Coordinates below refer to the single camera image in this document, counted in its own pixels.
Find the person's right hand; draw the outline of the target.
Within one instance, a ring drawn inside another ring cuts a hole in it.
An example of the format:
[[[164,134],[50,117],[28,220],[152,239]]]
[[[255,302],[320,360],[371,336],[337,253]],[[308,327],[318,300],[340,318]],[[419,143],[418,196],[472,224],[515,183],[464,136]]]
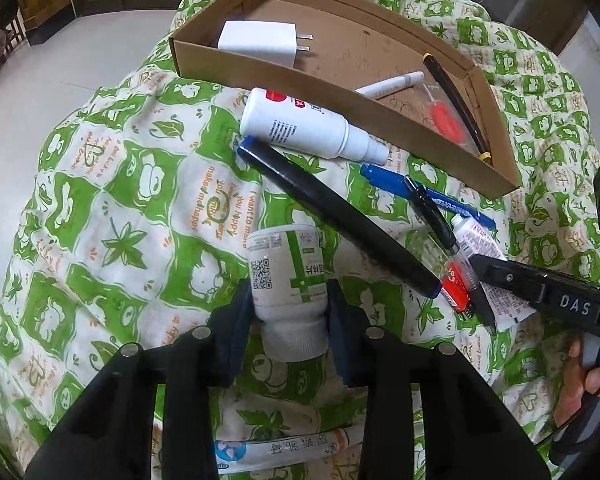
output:
[[[580,364],[580,353],[581,341],[576,339],[568,351],[562,388],[554,411],[554,421],[557,426],[562,426],[580,410],[586,392],[594,394],[600,388],[600,367],[592,368],[587,372]]]

